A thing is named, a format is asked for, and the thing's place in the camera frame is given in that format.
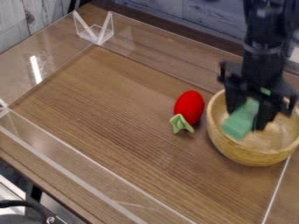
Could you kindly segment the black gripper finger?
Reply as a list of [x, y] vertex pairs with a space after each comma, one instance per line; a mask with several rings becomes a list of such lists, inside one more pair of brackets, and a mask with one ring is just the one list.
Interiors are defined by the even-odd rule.
[[262, 100], [258, 102], [257, 112], [253, 121], [253, 130], [262, 130], [268, 123], [276, 118], [278, 113], [278, 108], [274, 103], [269, 100]]
[[225, 83], [226, 111], [233, 113], [245, 102], [245, 96], [237, 84], [230, 81]]

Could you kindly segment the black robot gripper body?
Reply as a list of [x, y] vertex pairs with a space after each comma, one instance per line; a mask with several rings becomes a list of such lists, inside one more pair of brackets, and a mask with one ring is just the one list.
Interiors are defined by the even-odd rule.
[[254, 48], [244, 45], [244, 55], [240, 63], [222, 60], [218, 63], [218, 82], [225, 85], [232, 82], [238, 85], [244, 96], [269, 100], [278, 108], [278, 113], [289, 116], [295, 110], [297, 93], [285, 82], [285, 46], [276, 45]]

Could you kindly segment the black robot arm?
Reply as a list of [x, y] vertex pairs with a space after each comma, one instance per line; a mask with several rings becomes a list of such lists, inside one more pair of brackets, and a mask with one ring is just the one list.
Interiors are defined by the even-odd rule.
[[244, 136], [262, 130], [277, 114], [289, 116], [297, 93], [284, 81], [299, 31], [299, 0], [242, 0], [246, 32], [242, 60], [218, 63], [228, 118], [222, 130]]

